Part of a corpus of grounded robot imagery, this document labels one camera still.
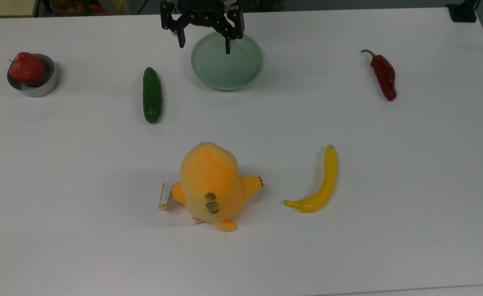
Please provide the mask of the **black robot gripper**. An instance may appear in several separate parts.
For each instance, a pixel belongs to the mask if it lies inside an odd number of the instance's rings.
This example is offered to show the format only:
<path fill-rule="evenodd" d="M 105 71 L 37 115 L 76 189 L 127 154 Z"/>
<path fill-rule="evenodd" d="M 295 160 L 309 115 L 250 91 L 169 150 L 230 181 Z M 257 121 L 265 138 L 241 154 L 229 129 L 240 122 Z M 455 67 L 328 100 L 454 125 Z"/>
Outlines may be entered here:
<path fill-rule="evenodd" d="M 161 27 L 177 37 L 180 48 L 186 43 L 184 28 L 189 24 L 215 28 L 225 39 L 226 54 L 230 54 L 236 40 L 244 37 L 242 2 L 161 0 L 160 19 Z"/>

